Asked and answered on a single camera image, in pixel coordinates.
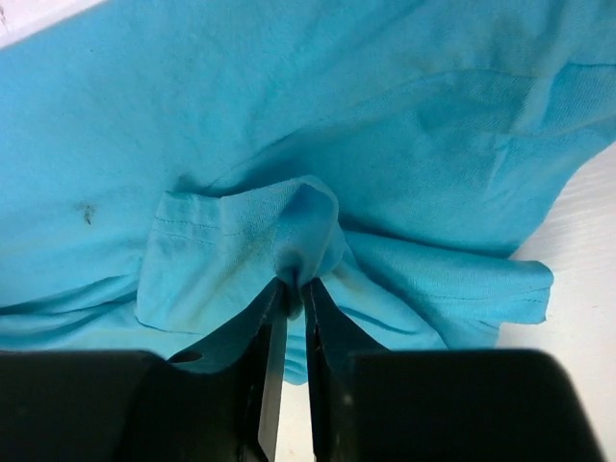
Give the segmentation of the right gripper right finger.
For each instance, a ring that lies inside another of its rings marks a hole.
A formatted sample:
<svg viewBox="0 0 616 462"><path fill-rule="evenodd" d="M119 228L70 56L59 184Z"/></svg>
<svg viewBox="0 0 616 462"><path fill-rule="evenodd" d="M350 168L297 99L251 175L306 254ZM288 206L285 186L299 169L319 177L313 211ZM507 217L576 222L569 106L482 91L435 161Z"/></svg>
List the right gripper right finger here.
<svg viewBox="0 0 616 462"><path fill-rule="evenodd" d="M391 351L302 290L319 461L601 461L572 381L530 349Z"/></svg>

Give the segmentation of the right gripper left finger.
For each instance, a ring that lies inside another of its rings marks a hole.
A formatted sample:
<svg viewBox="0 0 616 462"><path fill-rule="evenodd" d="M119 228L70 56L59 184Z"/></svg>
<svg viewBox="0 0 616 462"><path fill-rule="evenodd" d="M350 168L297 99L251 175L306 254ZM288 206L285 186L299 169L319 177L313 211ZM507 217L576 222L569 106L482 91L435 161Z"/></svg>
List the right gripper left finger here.
<svg viewBox="0 0 616 462"><path fill-rule="evenodd" d="M162 358L140 350L3 352L5 461L271 461L287 290Z"/></svg>

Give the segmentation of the teal t shirt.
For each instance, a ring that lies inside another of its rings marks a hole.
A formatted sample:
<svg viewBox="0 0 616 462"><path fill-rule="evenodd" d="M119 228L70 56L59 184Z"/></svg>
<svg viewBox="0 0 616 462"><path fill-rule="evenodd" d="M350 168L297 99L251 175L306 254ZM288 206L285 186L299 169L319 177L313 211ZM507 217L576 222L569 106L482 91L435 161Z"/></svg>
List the teal t shirt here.
<svg viewBox="0 0 616 462"><path fill-rule="evenodd" d="M492 347L614 140L611 1L108 1L1 52L1 347L168 357L273 278Z"/></svg>

